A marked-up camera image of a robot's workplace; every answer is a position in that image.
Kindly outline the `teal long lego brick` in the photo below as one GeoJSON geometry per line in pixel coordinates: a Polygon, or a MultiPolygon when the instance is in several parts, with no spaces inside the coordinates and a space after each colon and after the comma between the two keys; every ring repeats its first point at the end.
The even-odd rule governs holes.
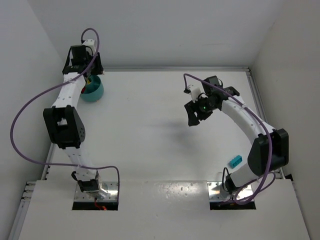
{"type": "Polygon", "coordinates": [[[241,155],[237,155],[235,156],[233,159],[231,159],[229,162],[228,162],[228,166],[231,168],[231,169],[234,169],[236,168],[239,164],[241,164],[243,161],[243,158],[241,155]]]}

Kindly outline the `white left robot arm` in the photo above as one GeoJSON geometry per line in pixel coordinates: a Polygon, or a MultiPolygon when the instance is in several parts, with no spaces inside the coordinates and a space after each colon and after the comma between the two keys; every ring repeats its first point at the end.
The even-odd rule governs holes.
{"type": "Polygon", "coordinates": [[[81,92],[92,69],[90,64],[97,55],[93,40],[70,47],[62,70],[63,83],[57,99],[50,108],[43,110],[43,118],[53,144],[56,144],[74,165],[72,178],[81,192],[90,196],[102,193],[99,173],[85,152],[85,126],[77,112],[81,92]]]}

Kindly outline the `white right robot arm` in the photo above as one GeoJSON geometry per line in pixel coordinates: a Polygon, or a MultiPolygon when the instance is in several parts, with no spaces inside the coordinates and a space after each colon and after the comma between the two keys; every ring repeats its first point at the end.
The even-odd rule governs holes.
{"type": "Polygon", "coordinates": [[[244,103],[233,86],[224,87],[217,76],[200,82],[202,88],[187,83],[184,85],[184,93],[191,96],[191,101],[184,106],[188,125],[197,126],[215,110],[220,110],[235,122],[251,143],[247,162],[224,177],[226,192],[235,194],[241,187],[259,178],[265,181],[270,172],[289,163],[289,134],[286,130],[276,129],[264,122],[244,103]]]}

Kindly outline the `teal divided round container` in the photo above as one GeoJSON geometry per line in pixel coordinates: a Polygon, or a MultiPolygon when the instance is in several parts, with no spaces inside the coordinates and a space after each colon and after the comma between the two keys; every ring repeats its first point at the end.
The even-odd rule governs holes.
{"type": "Polygon", "coordinates": [[[85,91],[80,94],[80,98],[88,103],[93,103],[100,100],[104,94],[104,86],[102,84],[101,78],[98,75],[90,76],[90,84],[83,87],[85,91]]]}

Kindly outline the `aluminium frame rail back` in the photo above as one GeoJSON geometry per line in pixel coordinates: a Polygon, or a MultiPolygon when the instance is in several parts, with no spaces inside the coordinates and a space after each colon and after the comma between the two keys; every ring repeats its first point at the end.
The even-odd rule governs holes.
{"type": "Polygon", "coordinates": [[[105,72],[250,72],[249,67],[167,66],[167,67],[105,67],[105,72]]]}

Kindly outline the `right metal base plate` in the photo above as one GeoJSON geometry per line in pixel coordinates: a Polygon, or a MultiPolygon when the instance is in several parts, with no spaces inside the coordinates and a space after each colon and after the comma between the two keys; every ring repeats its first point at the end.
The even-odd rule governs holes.
{"type": "Polygon", "coordinates": [[[221,181],[208,181],[207,182],[207,189],[209,195],[209,201],[211,203],[220,203],[220,202],[229,202],[237,200],[242,200],[248,198],[253,194],[253,189],[251,185],[246,186],[242,189],[239,194],[235,197],[235,194],[229,194],[225,191],[222,187],[221,181]]]}

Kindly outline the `metal base plate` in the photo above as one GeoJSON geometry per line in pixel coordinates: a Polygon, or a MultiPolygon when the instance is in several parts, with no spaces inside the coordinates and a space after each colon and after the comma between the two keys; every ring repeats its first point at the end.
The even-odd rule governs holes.
{"type": "Polygon", "coordinates": [[[237,200],[242,200],[248,198],[253,194],[253,189],[251,185],[246,186],[242,189],[239,194],[235,197],[235,194],[229,194],[225,191],[222,187],[221,181],[208,181],[207,182],[207,189],[209,195],[209,201],[211,203],[220,203],[220,202],[229,202],[237,200]]]}
{"type": "Polygon", "coordinates": [[[98,203],[117,203],[118,202],[118,184],[112,181],[102,182],[102,193],[94,197],[93,195],[81,192],[80,187],[76,185],[73,202],[94,203],[97,198],[98,203]]]}

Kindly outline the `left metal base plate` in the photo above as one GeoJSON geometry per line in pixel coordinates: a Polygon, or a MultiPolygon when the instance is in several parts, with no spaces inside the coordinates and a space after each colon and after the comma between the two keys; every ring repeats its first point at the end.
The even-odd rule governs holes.
{"type": "Polygon", "coordinates": [[[81,192],[80,187],[76,185],[73,202],[94,203],[97,198],[98,203],[117,203],[118,202],[118,184],[112,181],[102,182],[102,193],[94,197],[93,195],[81,192]]]}

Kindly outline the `aluminium frame rail left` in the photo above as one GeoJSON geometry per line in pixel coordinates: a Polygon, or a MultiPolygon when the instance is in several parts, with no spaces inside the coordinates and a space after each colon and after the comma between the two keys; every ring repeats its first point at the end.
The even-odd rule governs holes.
{"type": "MultiPolygon", "coordinates": [[[[52,157],[53,157],[55,148],[56,148],[56,145],[52,143],[50,145],[50,148],[45,160],[46,163],[52,162],[52,157]]],[[[42,171],[40,180],[46,180],[49,171],[50,171],[50,166],[46,165],[42,171]]],[[[33,195],[36,183],[37,181],[27,181],[24,186],[20,203],[18,206],[18,210],[16,212],[14,222],[12,224],[12,227],[9,233],[8,240],[18,240],[20,237],[21,230],[28,212],[28,208],[32,199],[32,195],[33,195]]]]}

